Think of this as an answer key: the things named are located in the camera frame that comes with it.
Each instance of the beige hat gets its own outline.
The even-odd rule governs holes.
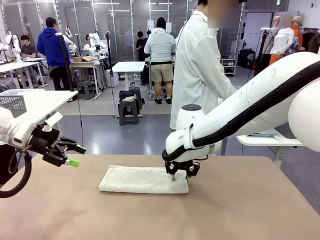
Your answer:
[[[303,25],[304,21],[302,19],[302,16],[295,16],[292,20],[292,22],[298,22],[300,23],[301,25]]]

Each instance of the blue hoodie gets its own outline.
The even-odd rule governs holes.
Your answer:
[[[59,36],[56,36],[56,33],[57,31],[52,27],[45,28],[38,37],[36,48],[38,49],[39,53],[46,56],[49,66],[65,66],[66,63],[60,44],[60,38]],[[64,49],[68,57],[68,63],[70,64],[66,42],[64,42]]]

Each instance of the black hair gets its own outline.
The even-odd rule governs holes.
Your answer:
[[[161,16],[158,18],[158,20],[156,21],[156,27],[157,28],[163,28],[166,29],[166,20]]]
[[[51,16],[47,17],[45,20],[45,24],[48,28],[53,28],[55,24],[57,24],[57,20]]]
[[[21,40],[28,40],[30,42],[30,37],[28,35],[22,35],[20,37]]]
[[[208,0],[198,0],[198,5],[200,4],[208,5]]]
[[[138,31],[137,35],[138,35],[139,38],[141,38],[144,35],[144,33],[142,31]]]

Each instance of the khaki shorts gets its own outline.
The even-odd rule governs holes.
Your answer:
[[[174,71],[172,64],[151,65],[151,80],[155,83],[173,81]]]

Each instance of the white towel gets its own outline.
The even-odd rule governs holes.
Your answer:
[[[187,194],[186,172],[179,170],[175,180],[164,167],[129,167],[110,165],[99,190],[136,194]]]

